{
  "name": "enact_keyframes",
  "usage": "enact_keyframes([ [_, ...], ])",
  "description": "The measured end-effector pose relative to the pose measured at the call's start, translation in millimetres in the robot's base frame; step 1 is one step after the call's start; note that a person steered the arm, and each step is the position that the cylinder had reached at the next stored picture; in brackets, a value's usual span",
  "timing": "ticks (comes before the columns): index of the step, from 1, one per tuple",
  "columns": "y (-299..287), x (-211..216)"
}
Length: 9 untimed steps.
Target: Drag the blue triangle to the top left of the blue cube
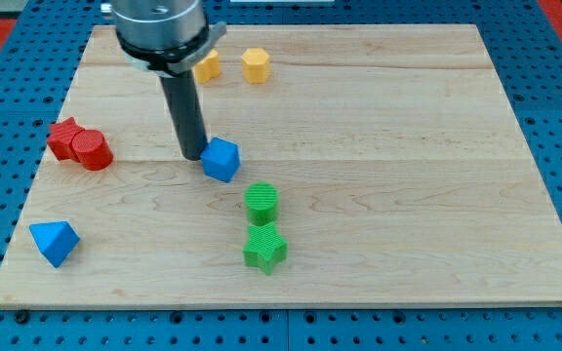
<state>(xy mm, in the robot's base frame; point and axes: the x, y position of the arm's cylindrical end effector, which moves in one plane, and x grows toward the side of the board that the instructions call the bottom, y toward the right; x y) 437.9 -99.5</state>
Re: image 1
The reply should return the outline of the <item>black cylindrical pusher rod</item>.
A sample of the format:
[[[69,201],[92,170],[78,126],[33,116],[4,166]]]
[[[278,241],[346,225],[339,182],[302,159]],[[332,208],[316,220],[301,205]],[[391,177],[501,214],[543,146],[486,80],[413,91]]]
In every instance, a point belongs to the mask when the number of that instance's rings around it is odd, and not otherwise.
[[[161,77],[160,82],[181,154],[186,160],[199,161],[208,140],[194,75],[187,70],[171,78]]]

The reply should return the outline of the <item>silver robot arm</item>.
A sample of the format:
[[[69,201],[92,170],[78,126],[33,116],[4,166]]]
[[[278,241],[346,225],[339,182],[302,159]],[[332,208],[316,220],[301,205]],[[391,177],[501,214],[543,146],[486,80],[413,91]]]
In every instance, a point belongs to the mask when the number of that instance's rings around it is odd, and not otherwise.
[[[193,73],[226,34],[211,24],[201,0],[109,0],[101,14],[136,69],[159,77],[182,156],[198,161],[208,145]]]

